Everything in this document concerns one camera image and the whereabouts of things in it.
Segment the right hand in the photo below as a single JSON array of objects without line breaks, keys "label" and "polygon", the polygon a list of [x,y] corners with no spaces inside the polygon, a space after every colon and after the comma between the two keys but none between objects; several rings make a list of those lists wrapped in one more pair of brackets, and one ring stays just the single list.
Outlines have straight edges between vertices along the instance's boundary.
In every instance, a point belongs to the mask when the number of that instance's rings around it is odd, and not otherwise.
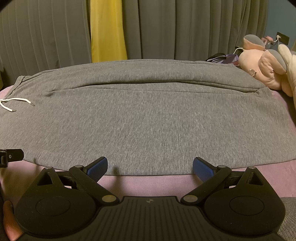
[{"label": "right hand", "polygon": [[14,207],[11,201],[7,200],[3,204],[4,213],[4,230],[9,238],[9,240],[15,241],[22,234],[19,224],[17,223],[14,215]]}]

